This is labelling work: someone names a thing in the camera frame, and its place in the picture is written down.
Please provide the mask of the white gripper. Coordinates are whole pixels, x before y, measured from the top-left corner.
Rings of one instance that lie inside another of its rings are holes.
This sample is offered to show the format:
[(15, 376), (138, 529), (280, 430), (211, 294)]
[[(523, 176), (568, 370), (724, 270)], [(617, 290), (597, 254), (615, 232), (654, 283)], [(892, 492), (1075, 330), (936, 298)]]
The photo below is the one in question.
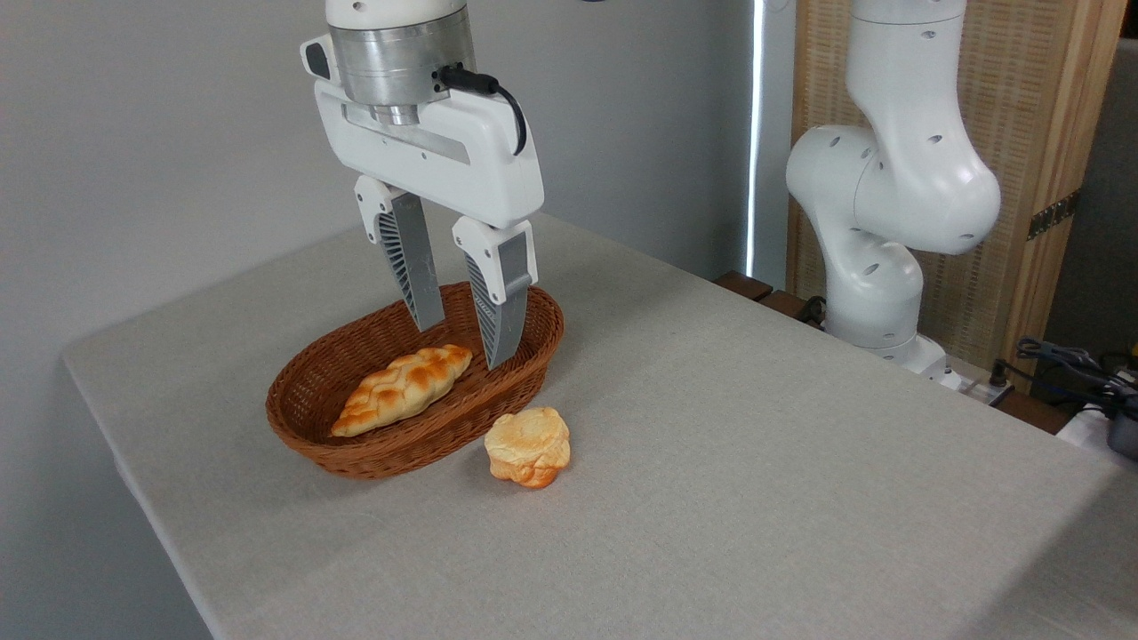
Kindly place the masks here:
[(419, 331), (445, 319), (423, 197), (467, 215), (453, 238), (465, 254), (487, 368), (516, 356), (527, 292), (538, 281), (523, 219), (545, 200), (535, 142), (516, 155), (516, 110), (501, 96), (451, 90), (420, 106), (417, 124), (393, 125), (378, 107), (346, 96), (328, 34), (300, 46), (300, 56), (316, 79), (318, 113), (333, 154), (362, 174), (355, 198), (366, 238), (382, 248)]

